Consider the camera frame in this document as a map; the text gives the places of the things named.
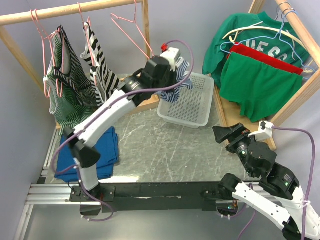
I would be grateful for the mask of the black white striped tank top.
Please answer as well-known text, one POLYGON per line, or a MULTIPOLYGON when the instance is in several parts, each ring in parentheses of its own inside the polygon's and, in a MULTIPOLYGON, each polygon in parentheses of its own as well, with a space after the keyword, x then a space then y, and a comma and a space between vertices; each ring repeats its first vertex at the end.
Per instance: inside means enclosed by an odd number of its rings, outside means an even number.
POLYGON ((94 50, 96 67, 91 66, 91 62, 87 63, 90 67, 90 81, 94 90, 94 96, 97 106, 102 106, 115 92, 120 79, 108 68, 103 49, 96 37, 95 32, 90 27, 90 44, 94 50))

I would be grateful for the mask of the blue cloth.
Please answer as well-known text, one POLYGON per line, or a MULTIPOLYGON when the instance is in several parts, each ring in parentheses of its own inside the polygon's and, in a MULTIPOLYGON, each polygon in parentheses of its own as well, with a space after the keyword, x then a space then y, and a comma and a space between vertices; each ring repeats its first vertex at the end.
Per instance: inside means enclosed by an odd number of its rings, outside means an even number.
MULTIPOLYGON (((113 175, 114 164, 119 161, 118 134, 115 128, 110 127, 95 145, 101 154, 96 164, 97 177, 99 180, 108 179, 113 175)), ((66 146, 59 152, 56 170, 61 172, 75 164, 70 149, 66 146)))

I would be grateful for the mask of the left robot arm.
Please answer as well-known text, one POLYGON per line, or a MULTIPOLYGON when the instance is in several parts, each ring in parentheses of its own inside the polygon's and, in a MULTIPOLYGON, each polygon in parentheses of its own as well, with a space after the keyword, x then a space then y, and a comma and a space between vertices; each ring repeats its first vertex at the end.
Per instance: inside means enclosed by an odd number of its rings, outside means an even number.
POLYGON ((92 116, 74 128, 65 129, 68 148, 80 173, 82 195, 88 201, 94 201, 102 194, 97 173, 101 154, 95 148, 96 143, 121 117, 160 89, 175 85, 177 62, 177 57, 153 56, 144 68, 121 81, 112 96, 92 116))

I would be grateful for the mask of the green striped tank top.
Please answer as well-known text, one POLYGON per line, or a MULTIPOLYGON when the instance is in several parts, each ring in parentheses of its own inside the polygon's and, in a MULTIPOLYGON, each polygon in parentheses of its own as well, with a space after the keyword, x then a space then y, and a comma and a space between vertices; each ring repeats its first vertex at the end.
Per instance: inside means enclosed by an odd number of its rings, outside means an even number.
POLYGON ((60 126, 59 135, 64 133, 64 128, 74 128, 94 113, 97 107, 95 92, 92 82, 87 78, 82 64, 74 52, 67 34, 62 25, 60 36, 54 38, 53 51, 60 58, 63 48, 63 69, 49 64, 47 77, 43 77, 47 90, 51 87, 49 94, 49 112, 54 116, 56 123, 60 126), (56 91, 56 79, 58 85, 63 84, 62 97, 58 97, 56 91))

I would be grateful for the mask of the pink hanger with blue top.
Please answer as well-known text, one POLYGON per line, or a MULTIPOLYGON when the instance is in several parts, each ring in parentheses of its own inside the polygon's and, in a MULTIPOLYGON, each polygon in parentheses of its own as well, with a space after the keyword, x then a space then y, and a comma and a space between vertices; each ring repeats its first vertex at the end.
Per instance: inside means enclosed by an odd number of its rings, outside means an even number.
POLYGON ((148 60, 154 55, 150 41, 149 1, 133 0, 132 2, 134 4, 132 17, 125 18, 115 13, 111 13, 110 17, 125 37, 148 60))

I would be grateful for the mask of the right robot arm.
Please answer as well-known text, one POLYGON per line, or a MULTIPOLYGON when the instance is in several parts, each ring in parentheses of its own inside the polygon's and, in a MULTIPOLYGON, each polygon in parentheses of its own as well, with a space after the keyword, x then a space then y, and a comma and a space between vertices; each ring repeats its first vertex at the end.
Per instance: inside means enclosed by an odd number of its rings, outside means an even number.
POLYGON ((228 141, 226 151, 236 154, 246 173, 258 178, 258 185, 268 194, 257 193, 247 183, 227 173, 218 184, 223 200, 245 203, 269 219, 287 240, 318 240, 320 216, 309 201, 311 183, 303 190, 300 181, 288 167, 277 163, 277 154, 264 141, 277 127, 262 120, 258 130, 251 132, 242 123, 212 128, 218 144, 228 141))

